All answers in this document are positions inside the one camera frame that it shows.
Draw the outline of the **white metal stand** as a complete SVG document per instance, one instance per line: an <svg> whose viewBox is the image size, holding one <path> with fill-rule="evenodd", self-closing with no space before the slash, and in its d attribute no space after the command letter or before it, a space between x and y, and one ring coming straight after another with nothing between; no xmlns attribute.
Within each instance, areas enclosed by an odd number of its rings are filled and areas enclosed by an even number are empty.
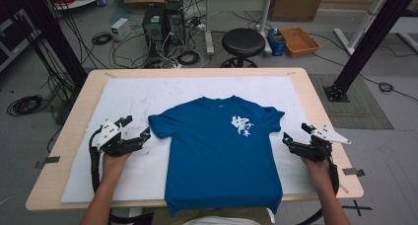
<svg viewBox="0 0 418 225"><path fill-rule="evenodd" d="M383 5L383 1L384 0L374 0L372 5L366 11L355 32L349 38L343 34L341 29L333 30L349 55L354 53L355 48L358 46L362 36L373 23L375 17L378 15L379 8ZM418 0L413 0L412 3L412 8L406 8L401 13L401 17L390 30L390 32L397 34L418 54L418 40L415 40L410 36L410 34L418 35Z"/></svg>

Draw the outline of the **black tape strip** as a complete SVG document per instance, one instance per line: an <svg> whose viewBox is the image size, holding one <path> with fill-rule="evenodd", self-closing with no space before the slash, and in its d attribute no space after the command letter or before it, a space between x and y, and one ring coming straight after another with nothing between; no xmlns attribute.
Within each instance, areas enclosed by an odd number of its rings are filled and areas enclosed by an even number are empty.
<svg viewBox="0 0 418 225"><path fill-rule="evenodd" d="M344 175L349 176L349 175L355 175L356 177L363 177L365 176L365 172L360 169L356 169L356 168L347 168L347 169L342 169Z"/></svg>
<svg viewBox="0 0 418 225"><path fill-rule="evenodd" d="M42 169L45 164L54 164L54 163L58 163L59 161L60 161L60 156L46 157L43 161L36 162L35 168Z"/></svg>

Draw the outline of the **grey equipment rack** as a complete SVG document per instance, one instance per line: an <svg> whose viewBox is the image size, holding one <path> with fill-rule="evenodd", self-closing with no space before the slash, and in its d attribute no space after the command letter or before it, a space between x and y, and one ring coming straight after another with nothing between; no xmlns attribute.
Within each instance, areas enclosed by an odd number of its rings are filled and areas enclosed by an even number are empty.
<svg viewBox="0 0 418 225"><path fill-rule="evenodd" d="M36 39L40 31L24 9L11 17L0 14L0 72L11 64Z"/></svg>

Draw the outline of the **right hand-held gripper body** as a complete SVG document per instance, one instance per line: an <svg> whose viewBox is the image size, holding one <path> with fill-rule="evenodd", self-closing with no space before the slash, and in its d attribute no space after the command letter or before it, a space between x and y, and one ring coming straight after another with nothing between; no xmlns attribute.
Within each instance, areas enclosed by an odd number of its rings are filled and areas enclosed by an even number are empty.
<svg viewBox="0 0 418 225"><path fill-rule="evenodd" d="M326 126L316 128L310 136L311 141L309 144L300 143L293 139L289 151L297 156L320 162L331 157L333 142L351 143L349 139Z"/></svg>

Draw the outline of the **black round stool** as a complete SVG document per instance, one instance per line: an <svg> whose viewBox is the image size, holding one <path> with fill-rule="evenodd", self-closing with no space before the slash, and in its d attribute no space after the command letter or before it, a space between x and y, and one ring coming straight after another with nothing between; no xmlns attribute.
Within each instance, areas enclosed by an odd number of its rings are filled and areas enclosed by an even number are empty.
<svg viewBox="0 0 418 225"><path fill-rule="evenodd" d="M225 60L222 68L243 67L248 63L248 67L256 67L256 64L250 60L260 54L265 47L264 37L252 29L233 29L226 32L222 38L223 48L232 55Z"/></svg>

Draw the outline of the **white box device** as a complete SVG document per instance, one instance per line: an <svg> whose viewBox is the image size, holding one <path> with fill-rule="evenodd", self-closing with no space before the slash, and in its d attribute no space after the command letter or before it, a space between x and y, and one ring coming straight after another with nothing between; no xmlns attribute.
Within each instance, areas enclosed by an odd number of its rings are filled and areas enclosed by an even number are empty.
<svg viewBox="0 0 418 225"><path fill-rule="evenodd" d="M116 23L114 23L111 27L111 32L113 38L116 41L122 41L127 38L131 33L131 28L129 22L125 18L120 18Z"/></svg>

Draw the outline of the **person's khaki trousers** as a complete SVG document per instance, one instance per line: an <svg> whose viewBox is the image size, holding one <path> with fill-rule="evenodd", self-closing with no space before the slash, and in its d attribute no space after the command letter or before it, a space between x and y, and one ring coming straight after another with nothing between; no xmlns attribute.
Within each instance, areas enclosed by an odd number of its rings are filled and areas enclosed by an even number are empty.
<svg viewBox="0 0 418 225"><path fill-rule="evenodd" d="M273 225L266 208L218 208L208 210L183 210L171 216L167 208L158 208L154 212L152 225L182 225L196 218L219 216L228 218L244 218L253 220L260 225Z"/></svg>

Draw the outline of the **person's left hand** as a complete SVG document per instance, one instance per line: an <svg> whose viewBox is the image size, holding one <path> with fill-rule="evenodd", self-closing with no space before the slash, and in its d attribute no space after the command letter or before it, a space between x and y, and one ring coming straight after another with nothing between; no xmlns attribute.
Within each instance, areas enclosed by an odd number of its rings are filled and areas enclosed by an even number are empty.
<svg viewBox="0 0 418 225"><path fill-rule="evenodd" d="M106 185L116 185L123 172L125 162L130 154L124 154L119 157L104 155L103 178L102 182Z"/></svg>

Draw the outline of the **white table mat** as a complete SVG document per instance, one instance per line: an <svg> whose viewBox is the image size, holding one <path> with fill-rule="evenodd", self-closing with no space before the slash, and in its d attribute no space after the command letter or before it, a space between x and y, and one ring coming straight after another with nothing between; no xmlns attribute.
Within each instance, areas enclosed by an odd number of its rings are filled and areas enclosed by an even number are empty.
<svg viewBox="0 0 418 225"><path fill-rule="evenodd" d="M108 119L117 121L131 115L133 121L122 129L121 135L130 139L148 126L151 114L199 97L226 99L232 95L284 113L280 121L282 131L270 135L283 191L286 195L311 193L313 189L302 162L282 143L283 133L299 142L310 141L310 136L301 129L307 120L307 109L289 76L110 78L94 107L61 201L70 204L89 202L93 198L88 144L98 141L94 131L103 128ZM133 153L115 190L115 201L165 201L170 144L168 137L160 139L152 135L142 150Z"/></svg>

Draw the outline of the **person's white shirt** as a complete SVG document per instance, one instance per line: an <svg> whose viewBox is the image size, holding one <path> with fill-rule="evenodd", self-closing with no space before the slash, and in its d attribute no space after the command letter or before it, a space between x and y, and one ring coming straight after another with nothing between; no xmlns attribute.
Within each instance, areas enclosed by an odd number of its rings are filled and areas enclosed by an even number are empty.
<svg viewBox="0 0 418 225"><path fill-rule="evenodd" d="M207 216L192 219L182 225L260 225L259 223L244 218L228 218L219 216Z"/></svg>

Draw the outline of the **blue box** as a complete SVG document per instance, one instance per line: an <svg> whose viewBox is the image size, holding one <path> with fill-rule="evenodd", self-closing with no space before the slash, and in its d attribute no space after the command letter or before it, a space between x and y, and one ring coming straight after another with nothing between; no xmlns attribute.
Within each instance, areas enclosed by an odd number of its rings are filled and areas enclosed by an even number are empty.
<svg viewBox="0 0 418 225"><path fill-rule="evenodd" d="M281 56L286 48L286 40L277 28L272 29L267 35L267 41L273 56Z"/></svg>

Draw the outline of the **blue t-shirt with white print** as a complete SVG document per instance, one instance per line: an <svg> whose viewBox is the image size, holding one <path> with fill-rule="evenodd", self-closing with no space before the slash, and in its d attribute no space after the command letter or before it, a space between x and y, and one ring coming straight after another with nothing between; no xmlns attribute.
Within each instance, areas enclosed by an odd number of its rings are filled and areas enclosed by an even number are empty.
<svg viewBox="0 0 418 225"><path fill-rule="evenodd" d="M171 140L165 201L183 210L261 207L276 211L283 190L270 134L284 114L237 96L198 98L148 117Z"/></svg>

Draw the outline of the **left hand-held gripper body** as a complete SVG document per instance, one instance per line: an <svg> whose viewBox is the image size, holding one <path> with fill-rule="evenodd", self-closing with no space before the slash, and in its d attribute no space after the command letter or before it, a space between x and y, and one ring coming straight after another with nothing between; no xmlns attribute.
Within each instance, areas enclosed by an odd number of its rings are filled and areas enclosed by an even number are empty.
<svg viewBox="0 0 418 225"><path fill-rule="evenodd" d="M121 128L107 119L104 124L97 129L90 138L90 156L98 158L103 152L111 157L119 157L134 151L141 150L142 146L127 146L121 138Z"/></svg>

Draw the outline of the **orange shallow tray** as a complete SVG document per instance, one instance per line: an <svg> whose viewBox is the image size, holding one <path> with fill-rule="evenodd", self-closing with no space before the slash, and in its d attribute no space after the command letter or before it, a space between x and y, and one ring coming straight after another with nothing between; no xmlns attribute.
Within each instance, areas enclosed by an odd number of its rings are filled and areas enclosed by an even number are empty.
<svg viewBox="0 0 418 225"><path fill-rule="evenodd" d="M320 45L303 28L282 29L281 35L286 41L286 50L292 57L313 54Z"/></svg>

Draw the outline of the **person's right hand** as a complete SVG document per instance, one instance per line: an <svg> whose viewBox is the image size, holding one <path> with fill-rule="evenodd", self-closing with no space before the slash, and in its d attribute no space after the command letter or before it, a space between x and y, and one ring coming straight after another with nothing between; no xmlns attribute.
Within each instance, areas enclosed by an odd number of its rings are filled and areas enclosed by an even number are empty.
<svg viewBox="0 0 418 225"><path fill-rule="evenodd" d="M329 164L327 161L314 162L307 158L303 158L302 161L308 168L309 174L314 181L325 179L329 176Z"/></svg>

